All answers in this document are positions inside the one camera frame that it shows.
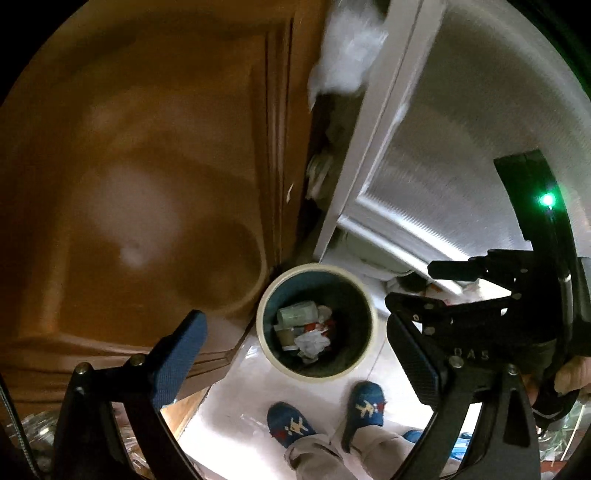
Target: person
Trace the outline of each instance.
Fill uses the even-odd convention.
[[[524,383],[530,400],[537,396],[537,387],[529,378]],[[556,375],[555,389],[560,393],[582,389],[591,393],[591,358],[575,357]],[[342,450],[354,452],[364,470],[374,480],[391,479],[413,449],[420,430],[384,419],[384,392],[373,382],[358,383],[347,405]],[[271,435],[283,445],[285,459],[295,470],[297,480],[356,480],[331,443],[328,435],[318,433],[295,407],[285,402],[272,405],[267,413]],[[461,457],[452,455],[442,476],[454,473]]]

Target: beige pants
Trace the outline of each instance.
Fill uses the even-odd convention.
[[[384,427],[363,427],[355,432],[351,451],[356,452],[374,480],[390,480],[414,447],[413,442],[402,437],[409,430],[412,429],[394,422],[387,422]],[[285,459],[298,480],[356,480],[329,437],[321,433],[296,440],[285,452]],[[448,460],[441,475],[455,472],[459,465],[457,460]]]

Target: tile floor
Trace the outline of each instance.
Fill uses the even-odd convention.
[[[347,377],[321,384],[293,380],[277,371],[252,334],[228,375],[213,385],[180,438],[184,451],[204,467],[208,479],[291,480],[294,472],[283,459],[284,449],[267,429],[268,407],[284,400],[298,407],[318,432],[339,439],[351,387],[369,379],[382,385],[388,404],[385,416],[398,423],[423,428],[431,409],[419,403],[402,366],[385,341],[385,318],[367,357]],[[464,432],[472,432],[479,406],[470,409]],[[345,464],[359,480],[369,477],[352,455]]]

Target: foot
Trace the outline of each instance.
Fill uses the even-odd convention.
[[[316,434],[297,408],[282,401],[269,408],[267,425],[271,435],[285,448],[298,439]]]
[[[357,429],[368,425],[384,425],[384,392],[373,382],[360,382],[353,388],[347,405],[347,423],[342,448],[350,453],[351,440]]]

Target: wooden door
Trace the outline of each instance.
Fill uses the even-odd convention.
[[[90,0],[0,108],[0,368],[23,413],[193,308],[221,378],[295,241],[322,2]]]

